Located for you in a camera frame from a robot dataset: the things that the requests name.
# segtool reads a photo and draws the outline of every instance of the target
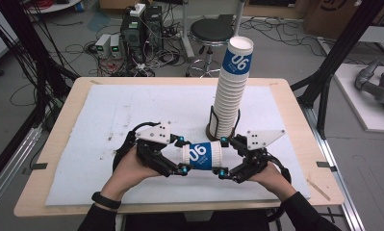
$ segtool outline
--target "wooden table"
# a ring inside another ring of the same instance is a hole
[[[34,170],[15,208],[18,217],[40,217],[86,214],[90,206],[45,206],[58,161],[68,142],[69,135],[93,85],[201,85],[216,86],[218,79],[197,78],[79,78],[65,101],[59,118],[38,158],[38,163],[48,163],[46,169]],[[251,86],[269,86],[278,110],[290,136],[294,152],[301,165],[311,191],[309,202],[314,206],[340,205],[344,202],[342,193],[330,168],[318,167],[317,162],[325,162],[314,135],[300,110],[288,83],[283,79],[249,78]],[[188,212],[270,208],[278,202],[229,201],[211,203],[175,203],[125,205],[119,208],[123,214]]]

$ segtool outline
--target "black sleeve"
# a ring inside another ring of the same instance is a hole
[[[323,218],[300,192],[281,203],[296,231],[340,230],[329,220]]]
[[[114,231],[116,214],[92,204],[78,231]]]

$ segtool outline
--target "human hand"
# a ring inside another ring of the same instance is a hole
[[[281,201],[288,199],[296,193],[294,187],[282,176],[272,162],[268,162],[266,168],[248,180],[258,182],[268,191],[274,193]]]
[[[102,189],[101,195],[119,201],[128,190],[142,180],[159,175],[157,171],[140,162],[137,157],[137,148],[134,146],[122,157],[113,175]]]

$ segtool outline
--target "person's left hand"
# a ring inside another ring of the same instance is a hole
[[[157,171],[144,166],[137,157],[137,148],[134,146],[123,156],[117,165],[113,175],[105,184],[101,195],[115,201],[148,177],[160,176]]]

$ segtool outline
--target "person's right hand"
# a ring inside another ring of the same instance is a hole
[[[281,201],[290,198],[296,193],[294,187],[282,176],[272,162],[268,162],[266,168],[248,180],[258,182],[268,191],[274,193]]]

